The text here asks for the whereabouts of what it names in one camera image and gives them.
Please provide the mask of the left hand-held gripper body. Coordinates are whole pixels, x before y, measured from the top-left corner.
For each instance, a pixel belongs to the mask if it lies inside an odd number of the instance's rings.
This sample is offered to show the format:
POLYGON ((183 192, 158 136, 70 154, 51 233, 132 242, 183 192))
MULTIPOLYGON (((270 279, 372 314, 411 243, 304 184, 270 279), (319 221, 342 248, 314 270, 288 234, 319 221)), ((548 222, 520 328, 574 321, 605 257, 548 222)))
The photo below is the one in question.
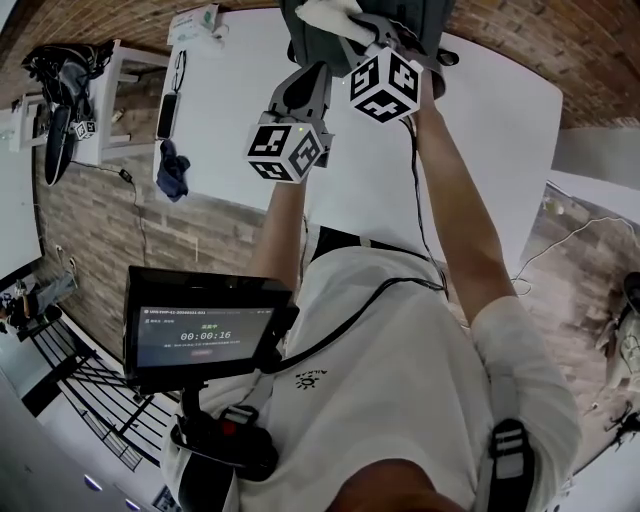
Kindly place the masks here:
POLYGON ((308 64, 275 90, 249 131, 244 158, 265 180, 302 183, 328 164, 333 135, 324 120, 332 75, 325 62, 308 64))

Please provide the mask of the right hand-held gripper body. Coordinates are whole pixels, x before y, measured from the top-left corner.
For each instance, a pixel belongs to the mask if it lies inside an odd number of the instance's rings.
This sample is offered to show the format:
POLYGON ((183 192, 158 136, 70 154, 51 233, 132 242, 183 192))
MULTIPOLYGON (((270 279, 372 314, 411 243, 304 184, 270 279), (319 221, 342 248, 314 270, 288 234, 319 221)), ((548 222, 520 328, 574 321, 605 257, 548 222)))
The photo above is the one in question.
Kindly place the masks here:
POLYGON ((346 38, 341 46, 351 67, 347 76, 349 104, 367 118, 384 124, 416 112, 420 106, 421 64, 405 58, 408 52, 399 26, 373 14, 357 14, 353 21, 374 34, 358 49, 346 38))

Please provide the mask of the dark grey backpack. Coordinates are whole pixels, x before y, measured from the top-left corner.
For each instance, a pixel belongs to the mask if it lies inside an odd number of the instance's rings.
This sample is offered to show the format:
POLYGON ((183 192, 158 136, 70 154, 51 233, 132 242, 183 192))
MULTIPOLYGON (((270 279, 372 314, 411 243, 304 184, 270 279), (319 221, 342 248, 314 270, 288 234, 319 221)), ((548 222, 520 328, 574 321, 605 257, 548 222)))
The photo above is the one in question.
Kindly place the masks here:
MULTIPOLYGON (((351 67, 341 46, 344 37, 315 28, 300 20, 295 8, 306 0, 278 0, 290 33, 291 56, 304 66, 316 61, 326 62, 333 75, 344 77, 351 67)), ((455 0, 357 0, 363 13, 382 16, 399 26, 401 39, 411 57, 423 55, 421 65, 431 70, 433 94, 442 97, 446 85, 442 68, 454 65, 458 57, 446 58, 440 51, 441 36, 453 12, 455 0)), ((358 49, 365 46, 349 40, 358 49)))

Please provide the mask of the white cloth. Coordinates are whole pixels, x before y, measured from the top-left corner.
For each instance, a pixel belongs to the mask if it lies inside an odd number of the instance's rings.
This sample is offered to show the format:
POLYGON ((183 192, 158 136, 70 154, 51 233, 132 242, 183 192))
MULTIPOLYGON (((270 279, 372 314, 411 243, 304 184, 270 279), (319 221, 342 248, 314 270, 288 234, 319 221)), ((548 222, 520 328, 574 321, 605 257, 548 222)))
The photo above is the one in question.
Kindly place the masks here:
POLYGON ((295 8, 297 17, 315 28, 369 46, 375 33, 352 20, 363 13, 357 0, 306 0, 295 8))

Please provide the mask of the person's left forearm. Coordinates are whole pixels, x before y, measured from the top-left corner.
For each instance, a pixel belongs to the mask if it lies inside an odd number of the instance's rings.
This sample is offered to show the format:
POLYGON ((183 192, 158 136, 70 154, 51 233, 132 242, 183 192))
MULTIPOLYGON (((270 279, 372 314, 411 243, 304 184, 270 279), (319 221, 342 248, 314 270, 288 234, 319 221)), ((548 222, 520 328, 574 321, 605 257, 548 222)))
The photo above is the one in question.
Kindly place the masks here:
POLYGON ((275 185, 247 274, 275 279, 295 291, 306 183, 275 185))

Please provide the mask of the person's right forearm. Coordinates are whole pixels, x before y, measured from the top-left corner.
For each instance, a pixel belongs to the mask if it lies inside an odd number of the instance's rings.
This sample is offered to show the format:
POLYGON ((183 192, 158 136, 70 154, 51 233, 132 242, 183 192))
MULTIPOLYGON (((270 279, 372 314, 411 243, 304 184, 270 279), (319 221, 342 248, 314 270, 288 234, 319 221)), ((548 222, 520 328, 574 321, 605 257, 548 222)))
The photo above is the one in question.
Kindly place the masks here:
POLYGON ((515 294, 501 243, 446 122, 435 105, 414 115, 438 239, 466 320, 515 294))

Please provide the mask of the crumpled dark blue cloth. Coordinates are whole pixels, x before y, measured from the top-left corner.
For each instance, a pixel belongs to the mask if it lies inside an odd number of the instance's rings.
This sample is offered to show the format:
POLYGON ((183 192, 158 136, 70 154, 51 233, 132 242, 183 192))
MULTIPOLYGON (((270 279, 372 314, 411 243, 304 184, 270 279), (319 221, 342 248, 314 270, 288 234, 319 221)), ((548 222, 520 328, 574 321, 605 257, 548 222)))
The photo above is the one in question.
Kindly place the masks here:
POLYGON ((171 140, 162 141, 160 153, 156 184, 170 201, 177 202, 189 193, 185 174, 191 163, 187 157, 177 153, 171 140))

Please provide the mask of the person's black shorts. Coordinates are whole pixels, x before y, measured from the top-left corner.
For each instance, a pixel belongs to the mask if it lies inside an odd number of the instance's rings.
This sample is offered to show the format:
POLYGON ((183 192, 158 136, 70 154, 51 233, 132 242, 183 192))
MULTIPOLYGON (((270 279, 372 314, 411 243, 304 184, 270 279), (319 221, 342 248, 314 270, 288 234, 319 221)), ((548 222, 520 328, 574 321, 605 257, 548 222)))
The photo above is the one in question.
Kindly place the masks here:
POLYGON ((402 252, 406 254, 411 254, 424 261, 429 260, 429 257, 423 254, 419 254, 410 250, 395 247, 389 244, 381 243, 376 240, 371 240, 368 238, 364 238, 364 237, 356 236, 350 233, 335 230, 326 226, 320 227, 318 242, 311 260, 314 261, 317 258, 329 252, 332 252, 334 250, 338 250, 346 247, 358 247, 358 246, 386 250, 386 251, 402 252))

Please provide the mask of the black smartphone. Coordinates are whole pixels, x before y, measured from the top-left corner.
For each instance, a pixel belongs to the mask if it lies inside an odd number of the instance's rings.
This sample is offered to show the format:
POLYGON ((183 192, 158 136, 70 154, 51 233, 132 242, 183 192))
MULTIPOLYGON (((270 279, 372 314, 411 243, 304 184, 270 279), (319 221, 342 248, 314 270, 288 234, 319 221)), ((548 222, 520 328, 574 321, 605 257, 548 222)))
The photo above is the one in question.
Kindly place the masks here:
POLYGON ((180 95, 176 92, 167 93, 163 96, 156 128, 157 140, 167 140, 171 138, 179 99, 180 95))

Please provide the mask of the black eyeglasses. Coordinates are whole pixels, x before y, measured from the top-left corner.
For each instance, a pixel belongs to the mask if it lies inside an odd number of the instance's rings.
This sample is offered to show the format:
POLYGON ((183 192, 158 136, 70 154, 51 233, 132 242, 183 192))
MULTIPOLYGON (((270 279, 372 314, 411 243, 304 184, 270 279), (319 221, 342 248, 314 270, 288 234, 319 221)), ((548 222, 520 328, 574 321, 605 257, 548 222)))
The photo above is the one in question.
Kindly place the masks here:
POLYGON ((171 86, 174 93, 178 93, 181 89, 186 71, 186 63, 187 53, 185 50, 180 50, 174 59, 174 75, 171 86))

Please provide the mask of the white green tissue pack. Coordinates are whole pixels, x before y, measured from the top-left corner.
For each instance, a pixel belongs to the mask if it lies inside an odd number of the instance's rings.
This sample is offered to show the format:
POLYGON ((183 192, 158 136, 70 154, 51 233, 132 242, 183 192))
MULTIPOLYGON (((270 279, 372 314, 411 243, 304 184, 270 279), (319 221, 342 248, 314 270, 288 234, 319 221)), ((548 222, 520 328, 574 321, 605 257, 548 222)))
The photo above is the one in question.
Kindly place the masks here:
POLYGON ((218 12, 219 5, 210 3, 175 15, 169 25, 167 45, 193 40, 223 40, 229 33, 229 27, 218 20, 218 12))

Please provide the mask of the white side table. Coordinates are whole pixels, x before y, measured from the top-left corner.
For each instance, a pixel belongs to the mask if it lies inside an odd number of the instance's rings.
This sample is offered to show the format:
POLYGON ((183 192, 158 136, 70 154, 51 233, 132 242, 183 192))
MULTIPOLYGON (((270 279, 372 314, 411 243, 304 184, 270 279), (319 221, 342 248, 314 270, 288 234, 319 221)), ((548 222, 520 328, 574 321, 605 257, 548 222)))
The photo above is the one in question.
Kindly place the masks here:
POLYGON ((114 40, 110 62, 104 67, 103 73, 89 84, 89 98, 94 109, 96 131, 88 139, 76 143, 73 161, 99 167, 106 161, 150 154, 154 151, 154 143, 136 144, 131 142, 130 134, 112 134, 112 115, 118 84, 139 81, 133 74, 122 72, 124 61, 166 69, 169 58, 159 53, 129 48, 123 46, 120 39, 114 40))

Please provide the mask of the black chest-mounted monitor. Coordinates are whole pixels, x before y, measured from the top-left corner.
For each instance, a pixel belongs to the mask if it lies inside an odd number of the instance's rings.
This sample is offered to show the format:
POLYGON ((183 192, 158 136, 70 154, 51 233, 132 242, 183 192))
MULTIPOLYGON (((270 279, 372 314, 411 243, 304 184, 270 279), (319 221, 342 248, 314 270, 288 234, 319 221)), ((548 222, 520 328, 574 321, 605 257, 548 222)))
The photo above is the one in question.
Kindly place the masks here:
POLYGON ((142 394, 266 371, 299 313, 278 280, 132 266, 123 371, 142 394))

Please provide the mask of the black equipment pile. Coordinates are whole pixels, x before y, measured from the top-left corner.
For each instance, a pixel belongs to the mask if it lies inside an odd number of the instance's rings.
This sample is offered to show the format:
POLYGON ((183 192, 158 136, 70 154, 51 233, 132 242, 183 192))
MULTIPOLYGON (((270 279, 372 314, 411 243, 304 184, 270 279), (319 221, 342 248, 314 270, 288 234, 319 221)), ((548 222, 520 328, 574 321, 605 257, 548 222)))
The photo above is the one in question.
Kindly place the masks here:
POLYGON ((73 125, 95 121, 89 84, 110 62, 114 41, 101 45, 48 44, 33 49, 21 66, 39 82, 49 120, 45 153, 45 179, 55 185, 72 160, 76 138, 73 125))

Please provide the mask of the person's white t-shirt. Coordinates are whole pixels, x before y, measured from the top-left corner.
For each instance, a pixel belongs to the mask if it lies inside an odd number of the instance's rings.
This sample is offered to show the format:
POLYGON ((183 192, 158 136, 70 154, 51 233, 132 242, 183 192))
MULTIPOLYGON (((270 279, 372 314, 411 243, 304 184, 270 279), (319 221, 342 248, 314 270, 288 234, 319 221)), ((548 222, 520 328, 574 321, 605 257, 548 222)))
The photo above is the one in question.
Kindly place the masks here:
POLYGON ((527 512, 542 512, 567 479, 581 431, 575 399, 520 300, 500 298, 464 330, 435 273, 402 252, 346 247, 308 267, 288 355, 345 320, 326 349, 277 375, 261 426, 279 454, 263 482, 238 483, 226 512, 326 512, 365 466, 403 459, 464 508, 476 497, 494 427, 488 373, 514 379, 535 453, 527 512))

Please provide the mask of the small white stand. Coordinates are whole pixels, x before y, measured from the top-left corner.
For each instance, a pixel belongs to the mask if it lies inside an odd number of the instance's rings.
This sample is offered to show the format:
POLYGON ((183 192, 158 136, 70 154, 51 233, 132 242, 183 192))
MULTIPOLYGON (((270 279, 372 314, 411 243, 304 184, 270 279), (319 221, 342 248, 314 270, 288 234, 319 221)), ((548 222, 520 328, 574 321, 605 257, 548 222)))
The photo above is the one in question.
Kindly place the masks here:
POLYGON ((9 150, 14 153, 45 145, 47 135, 36 136, 38 109, 46 105, 42 94, 24 94, 12 109, 9 150))

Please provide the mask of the black metal railing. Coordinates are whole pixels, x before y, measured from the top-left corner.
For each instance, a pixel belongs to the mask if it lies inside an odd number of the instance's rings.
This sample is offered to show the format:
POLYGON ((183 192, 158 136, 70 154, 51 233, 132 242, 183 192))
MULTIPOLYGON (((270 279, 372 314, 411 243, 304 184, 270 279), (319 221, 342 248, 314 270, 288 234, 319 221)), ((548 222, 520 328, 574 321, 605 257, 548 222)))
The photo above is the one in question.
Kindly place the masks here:
POLYGON ((61 320, 21 333, 19 339, 34 345, 80 419, 128 469, 135 471, 144 461, 160 465, 172 399, 142 396, 128 387, 124 378, 61 320))

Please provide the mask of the black monitor mount clamp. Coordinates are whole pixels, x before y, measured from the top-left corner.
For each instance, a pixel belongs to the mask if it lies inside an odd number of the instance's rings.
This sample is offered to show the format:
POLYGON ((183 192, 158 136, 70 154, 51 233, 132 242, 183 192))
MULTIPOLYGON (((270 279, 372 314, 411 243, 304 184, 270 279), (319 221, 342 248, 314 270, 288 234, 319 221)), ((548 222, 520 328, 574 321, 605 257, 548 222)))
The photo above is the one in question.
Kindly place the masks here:
POLYGON ((269 432, 258 425, 268 384, 255 386, 245 399, 213 417, 200 408, 203 383, 181 392, 181 413, 170 432, 181 449, 235 471, 238 477, 261 482, 275 470, 279 456, 269 432))

